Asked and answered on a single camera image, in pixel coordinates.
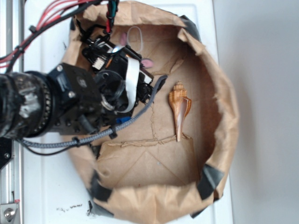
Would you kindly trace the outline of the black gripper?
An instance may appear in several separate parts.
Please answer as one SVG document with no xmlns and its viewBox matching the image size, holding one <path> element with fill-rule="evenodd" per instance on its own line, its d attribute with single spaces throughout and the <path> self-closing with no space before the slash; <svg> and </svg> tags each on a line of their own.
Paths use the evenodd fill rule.
<svg viewBox="0 0 299 224">
<path fill-rule="evenodd" d="M 153 76 L 141 64 L 142 57 L 130 46 L 100 41 L 82 50 L 92 64 L 102 105 L 114 113 L 131 113 L 152 94 Z"/>
</svg>

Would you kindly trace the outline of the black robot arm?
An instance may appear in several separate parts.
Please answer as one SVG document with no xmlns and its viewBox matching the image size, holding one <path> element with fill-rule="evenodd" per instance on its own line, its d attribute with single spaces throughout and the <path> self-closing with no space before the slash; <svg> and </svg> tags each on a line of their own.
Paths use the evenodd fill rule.
<svg viewBox="0 0 299 224">
<path fill-rule="evenodd" d="M 82 51 L 91 71 L 67 63 L 50 73 L 0 76 L 0 135 L 95 134 L 131 118 L 152 93 L 153 76 L 129 46 L 97 40 Z"/>
</svg>

